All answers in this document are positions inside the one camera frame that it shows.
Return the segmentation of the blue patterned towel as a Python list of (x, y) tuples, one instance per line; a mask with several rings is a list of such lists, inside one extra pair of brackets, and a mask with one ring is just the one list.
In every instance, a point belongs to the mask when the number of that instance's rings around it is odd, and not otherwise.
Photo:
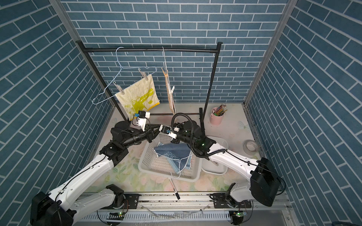
[(158, 146), (153, 148), (157, 157), (164, 157), (169, 162), (173, 171), (180, 174), (184, 169), (191, 168), (192, 151), (185, 143), (163, 144), (159, 142)]

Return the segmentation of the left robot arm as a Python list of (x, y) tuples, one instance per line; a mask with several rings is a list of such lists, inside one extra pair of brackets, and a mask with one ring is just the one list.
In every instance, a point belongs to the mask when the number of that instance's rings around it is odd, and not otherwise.
[(33, 199), (30, 211), (32, 226), (72, 226), (83, 217), (104, 207), (123, 209), (127, 204), (123, 189), (111, 184), (85, 199), (79, 197), (102, 175), (117, 166), (127, 155), (128, 148), (142, 141), (152, 142), (160, 133), (159, 124), (145, 129), (131, 128), (126, 121), (112, 129), (112, 139), (100, 153), (71, 179), (48, 193), (40, 192)]

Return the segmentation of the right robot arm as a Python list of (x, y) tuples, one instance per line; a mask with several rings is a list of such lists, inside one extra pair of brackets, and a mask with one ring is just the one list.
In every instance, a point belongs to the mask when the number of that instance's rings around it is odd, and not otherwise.
[(235, 207), (245, 200), (256, 200), (267, 207), (273, 205), (282, 178), (268, 159), (256, 160), (228, 150), (204, 135), (197, 123), (184, 113), (176, 113), (172, 117), (169, 134), (173, 139), (186, 143), (196, 157), (220, 163), (247, 179), (245, 185), (234, 182), (229, 186), (223, 196), (229, 206)]

